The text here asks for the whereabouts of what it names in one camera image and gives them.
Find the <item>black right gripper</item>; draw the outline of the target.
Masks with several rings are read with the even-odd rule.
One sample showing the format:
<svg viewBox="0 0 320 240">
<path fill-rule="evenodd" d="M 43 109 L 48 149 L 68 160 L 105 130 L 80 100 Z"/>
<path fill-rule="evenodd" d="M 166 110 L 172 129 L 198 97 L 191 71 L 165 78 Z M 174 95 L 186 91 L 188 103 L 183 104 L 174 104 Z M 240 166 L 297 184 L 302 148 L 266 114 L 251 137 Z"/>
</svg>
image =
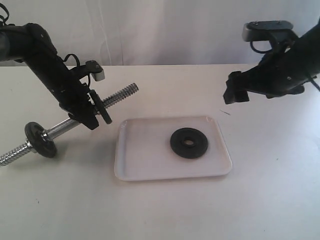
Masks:
<svg viewBox="0 0 320 240">
<path fill-rule="evenodd" d="M 226 81 L 223 94 L 226 105 L 249 102 L 248 93 L 269 99 L 304 92 L 304 55 L 279 53 L 264 57 L 257 66 L 241 72 L 233 71 Z"/>
</svg>

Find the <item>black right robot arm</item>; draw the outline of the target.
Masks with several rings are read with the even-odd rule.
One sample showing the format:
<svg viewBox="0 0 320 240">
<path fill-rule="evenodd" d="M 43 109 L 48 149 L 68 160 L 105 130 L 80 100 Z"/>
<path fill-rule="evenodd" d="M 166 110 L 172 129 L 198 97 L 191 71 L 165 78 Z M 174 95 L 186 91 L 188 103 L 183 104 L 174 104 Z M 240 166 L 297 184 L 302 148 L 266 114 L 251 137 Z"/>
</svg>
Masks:
<svg viewBox="0 0 320 240">
<path fill-rule="evenodd" d="M 263 57 L 257 66 L 229 74 L 225 104 L 248 102 L 248 93 L 267 99 L 302 94 L 305 83 L 320 88 L 315 82 L 320 73 L 319 24 L 299 37 L 289 21 L 251 21 L 244 24 L 242 39 Z"/>
</svg>

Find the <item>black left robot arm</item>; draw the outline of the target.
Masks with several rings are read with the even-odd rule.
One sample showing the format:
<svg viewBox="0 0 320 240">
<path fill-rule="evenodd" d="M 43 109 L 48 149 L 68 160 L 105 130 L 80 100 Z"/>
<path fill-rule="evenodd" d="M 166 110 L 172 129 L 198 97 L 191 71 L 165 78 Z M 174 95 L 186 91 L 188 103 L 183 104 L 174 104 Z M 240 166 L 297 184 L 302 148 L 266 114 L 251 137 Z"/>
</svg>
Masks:
<svg viewBox="0 0 320 240">
<path fill-rule="evenodd" d="M 70 118 L 90 130 L 99 126 L 90 102 L 91 90 L 80 81 L 90 74 L 99 75 L 98 81 L 103 79 L 103 69 L 96 61 L 68 69 L 47 31 L 36 23 L 0 28 L 0 60 L 24 62 Z"/>
</svg>

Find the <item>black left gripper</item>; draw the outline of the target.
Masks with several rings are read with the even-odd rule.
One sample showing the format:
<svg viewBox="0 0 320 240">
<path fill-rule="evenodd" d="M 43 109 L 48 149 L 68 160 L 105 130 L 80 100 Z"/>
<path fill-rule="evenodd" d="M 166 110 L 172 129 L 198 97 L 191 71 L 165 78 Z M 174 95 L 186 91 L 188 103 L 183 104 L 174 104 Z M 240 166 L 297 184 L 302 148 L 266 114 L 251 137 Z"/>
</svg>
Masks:
<svg viewBox="0 0 320 240">
<path fill-rule="evenodd" d="M 82 83 L 81 79 L 88 73 L 72 72 L 59 89 L 59 105 L 72 120 L 75 120 L 88 129 L 94 130 L 99 126 L 96 118 L 95 107 L 90 102 L 90 87 Z"/>
</svg>

